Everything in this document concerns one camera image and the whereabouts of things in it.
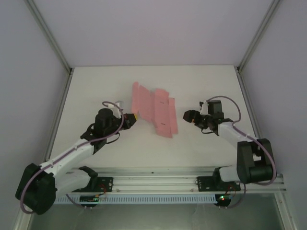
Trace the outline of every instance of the white wall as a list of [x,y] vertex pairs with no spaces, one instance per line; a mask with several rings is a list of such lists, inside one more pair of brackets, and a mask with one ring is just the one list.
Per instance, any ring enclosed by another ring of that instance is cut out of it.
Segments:
[[307,1],[283,1],[243,72],[278,172],[307,227]]
[[9,230],[24,168],[42,161],[66,72],[22,0],[0,3],[0,225]]
[[69,64],[235,64],[272,0],[35,0]]

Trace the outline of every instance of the pink fabric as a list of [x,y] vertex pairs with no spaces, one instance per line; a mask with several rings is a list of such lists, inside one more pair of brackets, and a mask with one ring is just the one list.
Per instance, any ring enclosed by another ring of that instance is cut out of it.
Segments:
[[150,91],[145,87],[139,87],[139,112],[141,118],[146,121],[152,121],[152,103]]
[[160,136],[171,138],[172,133],[168,112],[168,93],[163,90],[156,90],[153,106],[156,133]]
[[176,118],[176,109],[175,109],[175,99],[170,97],[168,99],[168,110],[169,110],[169,119],[171,125],[171,132],[172,134],[178,134],[178,124]]
[[137,114],[139,112],[139,83],[135,82],[132,85],[132,106],[131,112]]
[[150,92],[135,82],[132,86],[132,112],[140,113],[140,117],[152,122],[156,134],[172,138],[178,133],[175,99],[169,98],[169,93],[162,89]]

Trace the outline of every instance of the white table surface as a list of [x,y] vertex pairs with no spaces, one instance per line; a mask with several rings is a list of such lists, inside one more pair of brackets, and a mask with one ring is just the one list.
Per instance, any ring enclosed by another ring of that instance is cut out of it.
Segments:
[[[233,66],[127,66],[75,68],[51,157],[72,146],[103,106],[102,101],[124,101],[131,109],[132,84],[147,89],[165,89],[175,98],[179,134],[172,139],[155,134],[154,126],[142,119],[121,131],[120,139],[104,146],[79,166],[93,168],[199,167],[236,163],[236,149],[215,134],[182,119],[186,110],[199,108],[199,101],[226,95],[240,106],[242,121],[237,126],[253,134],[252,125]],[[235,106],[222,100],[225,117],[238,118]]]

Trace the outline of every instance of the robotic arm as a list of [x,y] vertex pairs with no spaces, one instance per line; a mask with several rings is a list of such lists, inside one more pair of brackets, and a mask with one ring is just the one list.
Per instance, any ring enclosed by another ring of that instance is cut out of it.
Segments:
[[224,118],[222,103],[219,100],[200,102],[200,107],[200,111],[186,111],[183,119],[194,123],[202,131],[209,129],[209,133],[215,133],[224,138],[237,149],[236,165],[215,169],[214,178],[222,182],[242,182],[244,184],[275,179],[276,169],[272,166],[274,164],[273,153],[267,139],[256,140],[236,128],[235,122]]
[[134,114],[123,114],[118,104],[110,104],[117,108],[116,116],[111,106],[99,110],[95,122],[71,148],[40,165],[32,163],[26,167],[15,195],[17,199],[23,200],[22,205],[27,205],[37,214],[43,214],[56,198],[76,189],[96,186],[98,174],[86,166],[66,173],[105,144],[113,142],[107,143],[107,138],[113,134],[119,136],[118,131],[130,129],[136,122]]

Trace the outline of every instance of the black mounting bracket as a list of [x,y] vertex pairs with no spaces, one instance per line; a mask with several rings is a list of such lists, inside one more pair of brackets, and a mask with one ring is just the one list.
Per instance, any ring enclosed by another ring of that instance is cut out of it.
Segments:
[[107,193],[112,192],[113,189],[113,177],[97,177],[94,187],[85,187],[73,191],[74,193],[103,193],[104,189]]
[[215,200],[217,201],[217,203],[214,205],[218,207],[228,207],[230,205],[231,199],[226,197],[227,195],[215,194]]
[[220,177],[220,168],[216,168],[212,176],[197,177],[197,186],[199,192],[225,192],[240,191],[240,184],[235,182],[224,182]]

